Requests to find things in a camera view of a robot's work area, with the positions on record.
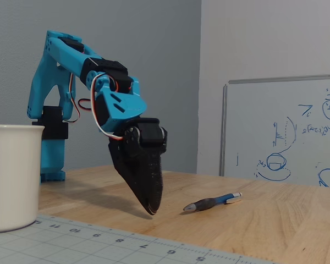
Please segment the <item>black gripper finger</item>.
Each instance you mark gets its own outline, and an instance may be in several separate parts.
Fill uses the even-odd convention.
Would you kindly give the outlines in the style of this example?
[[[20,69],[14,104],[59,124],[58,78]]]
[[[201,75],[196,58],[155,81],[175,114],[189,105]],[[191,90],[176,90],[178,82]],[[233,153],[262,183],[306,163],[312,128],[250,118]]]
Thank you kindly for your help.
[[[141,187],[141,179],[137,176],[136,170],[133,168],[132,161],[128,161],[125,153],[119,149],[117,142],[110,142],[108,148],[111,154],[114,168],[118,174],[125,180],[128,187],[132,190],[136,198],[146,212],[150,213],[150,209],[145,196],[145,191]]]
[[[147,202],[152,215],[158,211],[163,192],[161,157],[158,152],[151,152],[146,162]]]

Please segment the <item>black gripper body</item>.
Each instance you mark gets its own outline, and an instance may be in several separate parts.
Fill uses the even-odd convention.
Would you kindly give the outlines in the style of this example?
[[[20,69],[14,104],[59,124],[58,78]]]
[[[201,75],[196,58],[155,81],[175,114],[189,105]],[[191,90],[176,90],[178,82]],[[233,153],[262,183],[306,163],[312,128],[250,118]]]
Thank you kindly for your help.
[[[110,139],[112,156],[124,159],[157,157],[166,151],[167,133],[157,118],[134,118],[116,129],[120,140]]]

